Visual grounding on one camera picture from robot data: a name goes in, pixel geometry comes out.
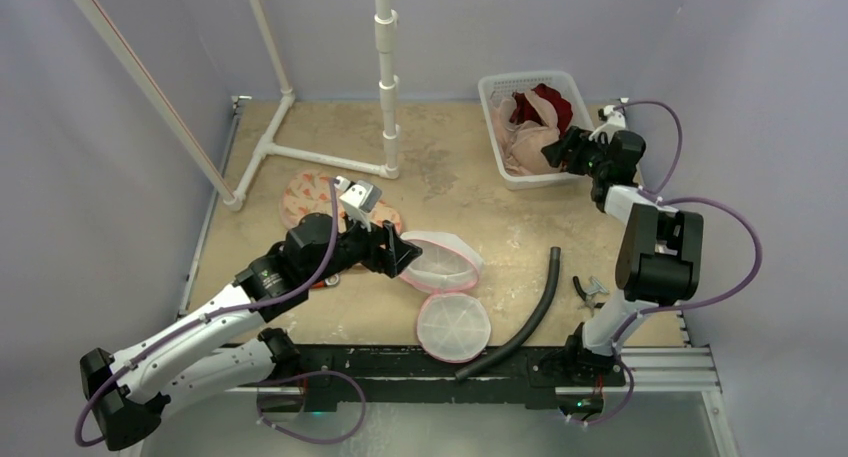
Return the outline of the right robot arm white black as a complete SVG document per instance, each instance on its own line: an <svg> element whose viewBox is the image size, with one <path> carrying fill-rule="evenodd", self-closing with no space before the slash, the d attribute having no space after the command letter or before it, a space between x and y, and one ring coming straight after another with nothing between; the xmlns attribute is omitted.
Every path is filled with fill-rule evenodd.
<svg viewBox="0 0 848 457"><path fill-rule="evenodd" d="M694 296L700 279L704 219L644 196L636 182L646 151L638 134L569 127L542 150L548 163L592 180L591 200L625 226L615 265L615 292L566 340L561 369L584 384L617 363L638 319Z"/></svg>

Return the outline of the white mesh laundry bag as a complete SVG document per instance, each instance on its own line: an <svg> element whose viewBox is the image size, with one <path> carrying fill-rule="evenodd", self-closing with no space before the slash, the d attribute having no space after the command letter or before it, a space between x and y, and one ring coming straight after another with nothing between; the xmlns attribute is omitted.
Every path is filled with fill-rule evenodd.
<svg viewBox="0 0 848 457"><path fill-rule="evenodd" d="M481 279L484 259L453 233L407 231L401 237L422 249L422 255L400 275L427 295L415 324L418 344L438 361L472 361L492 332L483 304L469 294Z"/></svg>

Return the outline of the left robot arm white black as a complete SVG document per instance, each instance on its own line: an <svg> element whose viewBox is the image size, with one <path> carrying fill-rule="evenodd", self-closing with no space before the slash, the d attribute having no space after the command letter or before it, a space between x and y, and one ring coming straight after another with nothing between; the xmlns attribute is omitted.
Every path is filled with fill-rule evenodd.
<svg viewBox="0 0 848 457"><path fill-rule="evenodd" d="M86 404L75 424L76 444L103 443L119 451L144 440L167 409L198 390L202 379L189 369L200 362L213 377L240 372L237 384L259 382L261 375L275 386L292 382L298 359L282 348L259 342L226 364L215 363L212 353L305 302L319 280L356 265L395 278L423 253L389 221L345 217L340 231L339 220L321 213L303 217L204 306L122 351L94 348L84 354L79 368Z"/></svg>

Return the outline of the beige tan bra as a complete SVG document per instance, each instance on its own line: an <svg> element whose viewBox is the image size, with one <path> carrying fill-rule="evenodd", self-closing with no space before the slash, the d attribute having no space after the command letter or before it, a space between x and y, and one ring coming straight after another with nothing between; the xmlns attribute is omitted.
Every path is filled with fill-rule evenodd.
<svg viewBox="0 0 848 457"><path fill-rule="evenodd" d="M540 126L532 122L512 124L515 139L503 165L508 175L531 176L559 173L559 168L550 167L541 150L559 139L556 128Z"/></svg>

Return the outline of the floral mesh laundry bag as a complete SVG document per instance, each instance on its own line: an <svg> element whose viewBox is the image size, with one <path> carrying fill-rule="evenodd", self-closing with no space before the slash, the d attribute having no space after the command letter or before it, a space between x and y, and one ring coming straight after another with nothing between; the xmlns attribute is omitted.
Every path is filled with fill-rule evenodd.
<svg viewBox="0 0 848 457"><path fill-rule="evenodd" d="M329 214L329 186L333 176L317 169L297 173L288 183L279 202L279 214L286 229L296 226L307 214ZM373 222L382 224L388 220L399 233L403 232L400 213L380 198L369 214Z"/></svg>

